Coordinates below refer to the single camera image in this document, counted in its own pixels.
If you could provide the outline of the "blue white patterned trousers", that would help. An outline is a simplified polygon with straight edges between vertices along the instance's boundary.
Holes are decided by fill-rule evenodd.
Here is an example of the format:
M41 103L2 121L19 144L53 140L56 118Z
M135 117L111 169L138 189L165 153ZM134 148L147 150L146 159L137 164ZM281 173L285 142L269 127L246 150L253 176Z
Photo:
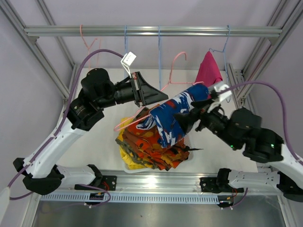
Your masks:
M185 136L174 115L189 113L193 109L192 102L207 100L208 96L209 91L205 85L195 84L150 110L150 116L137 124L136 128L146 131L155 127L160 135L159 143L161 147L174 146Z

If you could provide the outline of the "pink wire hanger blue trousers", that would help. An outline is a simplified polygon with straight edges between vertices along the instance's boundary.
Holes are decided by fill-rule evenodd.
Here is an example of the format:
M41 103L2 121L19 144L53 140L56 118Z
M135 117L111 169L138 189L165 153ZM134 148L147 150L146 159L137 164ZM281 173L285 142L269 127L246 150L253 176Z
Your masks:
M167 82L167 84L161 89L161 91L165 90L170 84L175 84L175 85L182 85L182 84L191 84L191 85L196 85L196 84L204 84L203 81L199 81L199 82L173 82L172 81L172 75L173 75L173 69L174 69L174 63L175 61L177 60L177 58L181 55L184 55L184 58L185 60L187 60L187 53L185 51L183 52L180 52L178 53L173 61L172 61L172 64L171 64L171 68L170 68L170 72L169 72L169 80ZM138 120L136 120L135 122L133 123L130 123L126 126L123 126L122 125L127 122L128 120L132 120L141 110L143 109L143 107L141 107L133 116L129 117L129 118L126 118L124 121L122 121L121 123L119 123L117 126L114 127L114 131L117 132L117 131L121 131L122 129L125 129L127 126L131 125L131 124L134 124L136 122L138 122Z

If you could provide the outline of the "orange camouflage trousers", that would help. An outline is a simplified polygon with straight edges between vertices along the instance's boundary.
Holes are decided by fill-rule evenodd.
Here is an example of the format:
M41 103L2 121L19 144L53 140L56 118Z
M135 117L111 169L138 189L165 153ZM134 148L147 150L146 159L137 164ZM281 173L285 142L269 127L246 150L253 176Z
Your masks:
M187 160L190 152L181 139L172 147L163 148L161 137L156 126L148 130L136 128L138 123L126 127L123 131L123 141L126 142L133 154L136 154L136 161L145 161L146 167L159 170L170 170L177 168L180 163Z

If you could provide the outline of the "light blue hanger orange trousers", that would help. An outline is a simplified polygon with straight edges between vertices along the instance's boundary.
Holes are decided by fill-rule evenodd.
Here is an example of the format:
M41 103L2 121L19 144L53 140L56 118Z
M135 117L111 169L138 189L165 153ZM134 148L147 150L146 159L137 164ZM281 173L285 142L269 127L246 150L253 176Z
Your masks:
M162 88L162 72L161 72L161 60L162 60L162 46L161 46L161 34L160 26L158 26L158 74L159 74L159 89Z

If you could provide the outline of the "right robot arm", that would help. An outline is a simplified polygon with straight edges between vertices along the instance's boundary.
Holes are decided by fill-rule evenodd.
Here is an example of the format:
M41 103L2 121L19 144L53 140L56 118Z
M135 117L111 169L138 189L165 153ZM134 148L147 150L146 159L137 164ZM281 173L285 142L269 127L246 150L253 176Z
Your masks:
M252 173L219 169L215 178L201 178L203 192L246 192L248 189L277 190L289 200L303 201L303 167L295 161L286 143L277 133L261 127L261 117L246 108L225 116L221 106L211 109L210 101L193 102L189 113L177 113L175 119L184 133L189 133L199 122L196 131L208 129L232 150L243 150L243 155L257 163L269 163L276 170Z

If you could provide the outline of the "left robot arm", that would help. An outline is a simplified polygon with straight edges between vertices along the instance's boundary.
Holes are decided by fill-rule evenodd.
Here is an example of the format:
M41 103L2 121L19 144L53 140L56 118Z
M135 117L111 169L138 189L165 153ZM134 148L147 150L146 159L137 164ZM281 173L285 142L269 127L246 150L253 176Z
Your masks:
M47 195L58 188L75 190L102 186L103 175L93 164L84 167L63 167L57 161L69 147L104 118L105 108L134 102L146 106L164 101L168 96L148 84L140 72L113 83L103 68L90 70L81 80L77 98L65 110L62 121L45 144L26 158L16 158L15 169L23 176L24 186L31 192Z

